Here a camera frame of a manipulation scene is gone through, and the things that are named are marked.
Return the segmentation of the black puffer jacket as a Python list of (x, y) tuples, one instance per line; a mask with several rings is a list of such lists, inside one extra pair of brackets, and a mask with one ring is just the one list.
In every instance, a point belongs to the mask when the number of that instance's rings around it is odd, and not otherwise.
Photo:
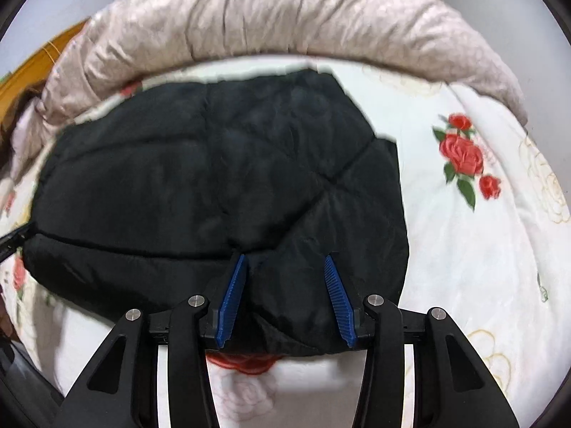
[(65, 128), (23, 248), (46, 289), (109, 320), (214, 297), (250, 267), (230, 353), (340, 353), (332, 256), (359, 297), (401, 297), (397, 148), (332, 75), (166, 83)]

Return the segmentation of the brown blanket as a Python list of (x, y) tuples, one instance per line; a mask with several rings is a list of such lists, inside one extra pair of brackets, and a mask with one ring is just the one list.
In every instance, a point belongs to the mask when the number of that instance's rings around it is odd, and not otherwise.
[(15, 126), (19, 121), (19, 117), (23, 113), (26, 106), (33, 98), (39, 98), (42, 89), (45, 87), (45, 81), (40, 80), (26, 86), (11, 102), (1, 121), (1, 139), (0, 139), (0, 166), (4, 167), (9, 161), (11, 145), (10, 141), (14, 133)]

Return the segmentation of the wooden headboard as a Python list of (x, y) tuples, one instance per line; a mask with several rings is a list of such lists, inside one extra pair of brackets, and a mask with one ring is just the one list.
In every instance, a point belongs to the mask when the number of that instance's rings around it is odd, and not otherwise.
[(78, 34), (86, 19), (43, 45), (14, 72), (1, 81), (0, 110), (4, 116), (12, 101), (28, 85), (45, 79), (68, 42)]

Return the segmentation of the pink beige duvet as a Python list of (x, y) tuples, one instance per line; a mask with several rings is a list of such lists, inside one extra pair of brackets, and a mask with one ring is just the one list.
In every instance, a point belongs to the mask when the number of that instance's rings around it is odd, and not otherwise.
[(444, 0), (115, 0), (67, 44), (10, 141), (19, 172), (60, 125), (128, 82), (257, 53), (367, 62), (460, 82), (527, 119), (513, 72)]

